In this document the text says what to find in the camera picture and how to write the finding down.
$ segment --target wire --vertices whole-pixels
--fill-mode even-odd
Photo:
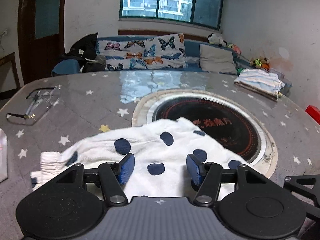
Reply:
[[[3,56],[4,56],[4,54],[5,54],[5,51],[4,51],[4,47],[2,46],[2,44],[1,44],[1,41],[2,41],[2,34],[0,35],[0,48],[3,50]]]

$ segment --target window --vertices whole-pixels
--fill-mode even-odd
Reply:
[[[121,0],[120,17],[148,17],[219,29],[223,0]]]

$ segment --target window frame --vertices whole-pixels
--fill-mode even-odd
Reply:
[[[157,0],[156,16],[155,16],[155,17],[149,17],[149,16],[123,16],[123,15],[122,15],[122,11],[123,11],[123,0],[120,0],[119,18],[120,18],[120,19],[121,19],[121,18],[126,18],[126,19],[136,18],[136,19],[167,20],[167,21],[171,21],[171,22],[178,22],[178,23],[186,23],[186,24],[191,24],[191,25],[197,25],[197,26],[201,26],[201,27],[210,28],[210,29],[213,29],[213,30],[220,30],[223,0],[221,0],[221,3],[220,3],[218,26],[217,26],[216,28],[213,27],[213,26],[210,26],[210,25],[205,25],[205,24],[193,22],[194,15],[195,15],[195,8],[196,8],[196,0],[192,0],[191,16],[190,16],[190,21],[189,21],[189,22],[159,17],[159,6],[160,6],[160,0]]]

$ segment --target gray pillow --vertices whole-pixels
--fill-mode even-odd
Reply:
[[[236,74],[232,52],[200,44],[200,67],[204,71]]]

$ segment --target metal pivot screw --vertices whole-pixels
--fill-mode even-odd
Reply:
[[[114,204],[121,204],[125,201],[125,198],[120,195],[114,195],[114,196],[110,197],[109,200]]]
[[[208,204],[208,203],[210,203],[212,201],[212,198],[207,196],[207,195],[201,195],[201,196],[197,197],[196,200],[199,203]]]

